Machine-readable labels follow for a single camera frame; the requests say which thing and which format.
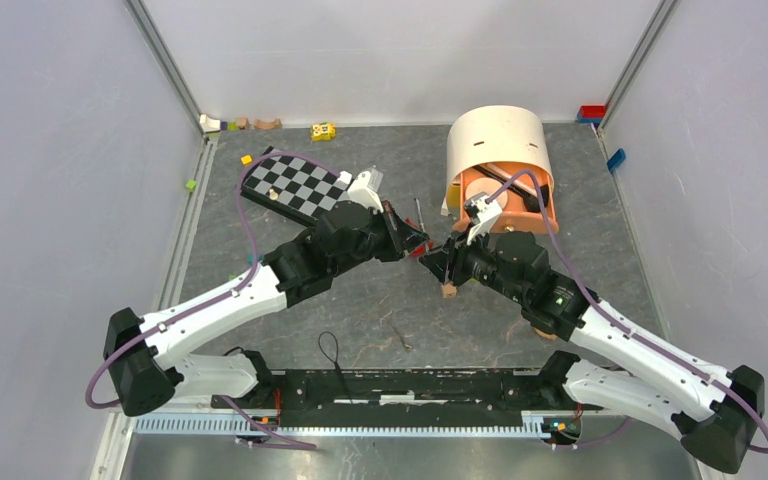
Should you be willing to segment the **round drawer organizer box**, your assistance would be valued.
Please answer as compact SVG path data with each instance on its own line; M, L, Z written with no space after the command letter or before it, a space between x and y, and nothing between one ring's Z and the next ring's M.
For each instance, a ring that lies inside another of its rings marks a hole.
M487 163L496 164L513 177L527 169L536 181L526 174L515 180L535 188L548 184L550 191L548 201L537 193L539 211L529 212L522 199L507 187L496 198L502 214L492 227L493 233L559 231L553 198L555 181L542 121L528 109L508 105L472 109L451 125L446 144L447 190L441 213L455 218L454 231L464 230L469 223L464 210L466 186L476 178L486 177L473 167Z

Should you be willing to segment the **red plastic arch toy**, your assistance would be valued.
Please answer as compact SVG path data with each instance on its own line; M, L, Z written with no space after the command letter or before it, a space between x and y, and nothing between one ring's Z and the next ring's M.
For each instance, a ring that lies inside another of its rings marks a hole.
M425 230L420 227L416 222L413 222L410 218L405 218L404 221L411 227L416 230L421 230L422 232L425 232ZM434 247L433 241L431 239L428 239L426 242L418 246L417 248L413 249L410 252L411 258L418 258L419 256L428 253L432 248Z

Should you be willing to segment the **round pink powder compact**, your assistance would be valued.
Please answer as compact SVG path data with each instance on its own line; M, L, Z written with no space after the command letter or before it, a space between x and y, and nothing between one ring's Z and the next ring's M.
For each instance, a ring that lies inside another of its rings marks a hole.
M475 197L489 196L494 191L495 185L495 181L488 177L472 180L464 190L464 205L467 205Z

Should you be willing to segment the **black makeup brush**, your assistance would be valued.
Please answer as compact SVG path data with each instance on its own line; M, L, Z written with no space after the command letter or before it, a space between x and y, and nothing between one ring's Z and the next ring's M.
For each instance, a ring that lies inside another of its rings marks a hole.
M482 175L497 180L501 183L507 182L511 178L511 174L501 167L487 163L484 165L477 165L473 167L474 170ZM533 185L527 185L523 181L516 180L509 187L508 190L518 195L525 206L525 209L529 212L539 211L539 202L537 193L544 201L549 200L549 185L541 185L539 188L535 188Z

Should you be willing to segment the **orange makeup sponge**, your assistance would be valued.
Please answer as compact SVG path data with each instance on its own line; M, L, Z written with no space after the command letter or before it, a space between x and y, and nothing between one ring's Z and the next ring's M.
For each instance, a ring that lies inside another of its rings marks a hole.
M548 341L555 341L555 340L558 339L557 335L551 334L551 333L547 333L547 332L545 332L545 331L543 331L541 329L538 329L537 327L532 327L532 330L534 331L534 333L536 335L538 335L539 337L541 337L543 339L546 339Z

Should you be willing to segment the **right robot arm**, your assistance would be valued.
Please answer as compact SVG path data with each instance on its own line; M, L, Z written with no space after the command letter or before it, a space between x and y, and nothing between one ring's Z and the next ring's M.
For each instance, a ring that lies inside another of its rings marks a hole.
M465 230L420 256L440 281L470 280L515 302L539 331L594 352L617 365L611 371L568 352L537 382L551 408L570 401L607 408L660 429L710 468L735 474L761 428L765 379L755 369L728 369L692 355L637 325L609 302L550 265L531 232L488 238L501 214L479 194L467 203Z

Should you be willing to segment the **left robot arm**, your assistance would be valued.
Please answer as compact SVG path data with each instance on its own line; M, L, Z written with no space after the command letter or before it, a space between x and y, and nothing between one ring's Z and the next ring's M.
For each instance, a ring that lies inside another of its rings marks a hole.
M111 406L137 417L187 396L224 395L250 407L266 405L274 381L257 353L195 351L248 321L328 291L336 277L359 265L399 261L425 243L425 232L378 197L376 175L374 169L363 171L346 199L240 276L165 310L114 313L100 368L117 394Z

